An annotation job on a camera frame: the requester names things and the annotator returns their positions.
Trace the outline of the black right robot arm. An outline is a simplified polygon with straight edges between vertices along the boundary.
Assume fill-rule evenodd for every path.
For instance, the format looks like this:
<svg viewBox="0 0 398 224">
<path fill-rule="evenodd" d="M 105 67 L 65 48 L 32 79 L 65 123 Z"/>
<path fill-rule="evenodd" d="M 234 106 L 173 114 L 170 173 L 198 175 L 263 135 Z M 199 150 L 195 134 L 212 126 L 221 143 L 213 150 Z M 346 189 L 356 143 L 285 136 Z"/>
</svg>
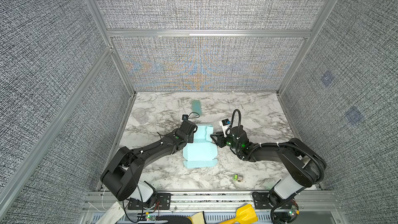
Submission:
<svg viewBox="0 0 398 224">
<path fill-rule="evenodd" d="M 243 126 L 227 128 L 227 132 L 217 132 L 210 138 L 220 148 L 230 147 L 242 161 L 282 163 L 289 175 L 269 192 L 269 197 L 276 202 L 294 197 L 324 179 L 326 162 L 297 138 L 282 143 L 253 143 Z"/>
</svg>

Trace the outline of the light blue paper box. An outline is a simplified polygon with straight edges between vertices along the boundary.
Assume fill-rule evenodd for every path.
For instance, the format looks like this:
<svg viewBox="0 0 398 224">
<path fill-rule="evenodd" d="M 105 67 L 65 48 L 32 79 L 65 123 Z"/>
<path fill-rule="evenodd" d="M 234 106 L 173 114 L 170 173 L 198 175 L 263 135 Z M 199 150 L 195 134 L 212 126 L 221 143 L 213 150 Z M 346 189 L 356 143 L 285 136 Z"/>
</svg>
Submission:
<svg viewBox="0 0 398 224">
<path fill-rule="evenodd" d="M 211 168 L 218 163 L 217 145 L 210 137 L 214 132 L 211 124 L 200 124 L 194 133 L 193 143 L 188 143 L 183 149 L 183 164 L 187 169 Z"/>
</svg>

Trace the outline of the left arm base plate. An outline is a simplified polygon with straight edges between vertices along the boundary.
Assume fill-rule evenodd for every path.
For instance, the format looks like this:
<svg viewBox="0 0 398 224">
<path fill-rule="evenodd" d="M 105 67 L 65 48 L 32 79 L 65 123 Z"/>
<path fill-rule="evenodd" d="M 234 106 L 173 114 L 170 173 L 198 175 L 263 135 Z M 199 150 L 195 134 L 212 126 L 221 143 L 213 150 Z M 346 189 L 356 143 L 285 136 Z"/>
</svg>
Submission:
<svg viewBox="0 0 398 224">
<path fill-rule="evenodd" d="M 155 193 L 146 202 L 140 201 L 139 199 L 130 198 L 127 209 L 128 210 L 151 210 L 157 207 L 159 210 L 169 210 L 171 205 L 171 194 L 170 193 Z"/>
</svg>

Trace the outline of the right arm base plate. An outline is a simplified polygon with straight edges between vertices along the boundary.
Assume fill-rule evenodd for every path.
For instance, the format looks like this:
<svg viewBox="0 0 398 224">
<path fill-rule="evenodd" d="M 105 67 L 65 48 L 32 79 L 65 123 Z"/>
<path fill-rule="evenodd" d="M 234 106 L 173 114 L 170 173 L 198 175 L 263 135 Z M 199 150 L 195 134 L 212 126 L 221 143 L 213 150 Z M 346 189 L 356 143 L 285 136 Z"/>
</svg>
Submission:
<svg viewBox="0 0 398 224">
<path fill-rule="evenodd" d="M 255 209 L 268 209 L 271 210 L 273 207 L 285 201 L 285 199 L 280 198 L 276 193 L 258 192 L 252 193 L 253 203 Z M 293 206 L 298 207 L 294 199 L 287 201 L 285 204 L 280 206 L 281 209 L 291 209 Z"/>
</svg>

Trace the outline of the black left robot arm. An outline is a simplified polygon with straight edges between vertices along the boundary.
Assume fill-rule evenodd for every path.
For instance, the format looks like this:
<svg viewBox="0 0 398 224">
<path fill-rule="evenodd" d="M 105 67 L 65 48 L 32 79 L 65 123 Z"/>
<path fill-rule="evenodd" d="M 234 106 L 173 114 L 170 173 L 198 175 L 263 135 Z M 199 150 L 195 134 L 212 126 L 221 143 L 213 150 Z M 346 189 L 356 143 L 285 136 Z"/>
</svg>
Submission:
<svg viewBox="0 0 398 224">
<path fill-rule="evenodd" d="M 184 120 L 181 126 L 162 136 L 159 141 L 142 148 L 120 148 L 101 175 L 101 182 L 117 198 L 124 201 L 133 198 L 146 203 L 153 199 L 155 189 L 140 183 L 144 168 L 162 157 L 172 155 L 188 143 L 193 143 L 198 126 Z"/>
</svg>

